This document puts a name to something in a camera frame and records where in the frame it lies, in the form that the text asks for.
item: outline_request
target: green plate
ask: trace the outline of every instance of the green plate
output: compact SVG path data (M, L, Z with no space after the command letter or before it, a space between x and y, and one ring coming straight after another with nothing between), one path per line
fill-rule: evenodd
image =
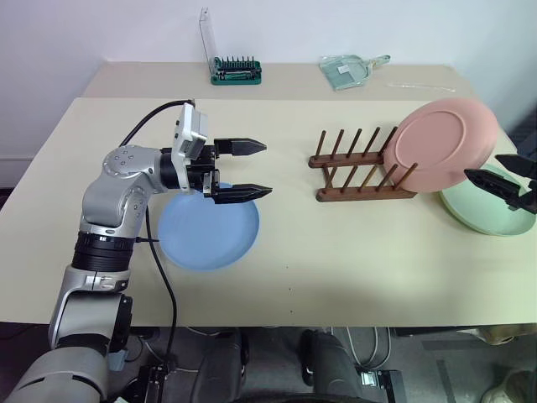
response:
M519 184L506 171L489 164L482 169L503 176ZM461 222L480 233L488 235L519 235L529 231L535 224L535 215L519 209L509 210L507 203L474 186L470 181L441 191L447 209Z

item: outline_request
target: floor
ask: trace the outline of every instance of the floor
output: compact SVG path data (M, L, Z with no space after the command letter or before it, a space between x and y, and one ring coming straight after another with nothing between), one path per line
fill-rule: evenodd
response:
M46 326L0 323L0 400L6 398L18 378L40 354L47 351ZM22 334L9 340L5 338ZM215 329L197 328L202 332ZM278 392L311 392L302 382L296 347L299 327L247 327L243 331L250 342L250 363L242 395L262 395ZM335 334L348 348L344 328ZM149 340L157 354L163 354L167 330ZM386 336L379 329L381 357L386 351ZM365 359L373 346L373 332L368 328L352 328L357 355ZM196 370L204 352L211 346L213 336L180 328L176 335L174 353L182 368L173 373L166 384L165 401L188 401L196 378ZM459 332L439 332L413 337L392 336L392 353L383 369L398 369L403 374L408 402L413 403L478 403L482 394L501 382L511 370L534 369L537 364L536 336L516 338L501 346L489 346L471 335ZM130 337L128 357L136 357L140 342ZM110 393L116 394L129 380L136 377L140 364L154 362L147 347L136 361L125 364L122 372L110 373Z

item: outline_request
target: white wall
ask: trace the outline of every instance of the white wall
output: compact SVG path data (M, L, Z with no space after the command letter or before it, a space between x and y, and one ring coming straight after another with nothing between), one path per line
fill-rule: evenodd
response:
M103 60L203 60L202 6L223 54L454 65L507 129L537 101L535 0L0 0L0 187Z

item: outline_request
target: plate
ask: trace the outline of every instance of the plate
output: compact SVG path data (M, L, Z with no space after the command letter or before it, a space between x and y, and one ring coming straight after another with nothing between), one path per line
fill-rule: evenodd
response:
M407 191L441 191L466 179L465 169L478 169L493 152L498 122L488 107L470 98L446 98L412 112L399 125L384 151L384 168L399 168L397 183L412 166L416 170L401 186Z
M518 183L505 170L496 166L486 164L482 168ZM519 235L529 231L535 224L534 214L522 209L509 210L504 200L479 189L469 180L441 191L441 199L459 221L480 233Z
M216 270L244 256L258 230L259 212L253 201L215 204L200 192L179 194L160 216L159 243L166 257L180 267Z

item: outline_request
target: pink plate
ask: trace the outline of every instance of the pink plate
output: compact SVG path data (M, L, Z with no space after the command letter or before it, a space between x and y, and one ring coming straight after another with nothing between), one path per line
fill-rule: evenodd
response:
M384 151L384 168L399 168L397 182L414 162L416 170L402 187L441 191L466 179L464 170L480 168L493 152L498 122L488 107L469 98L433 101L413 111Z

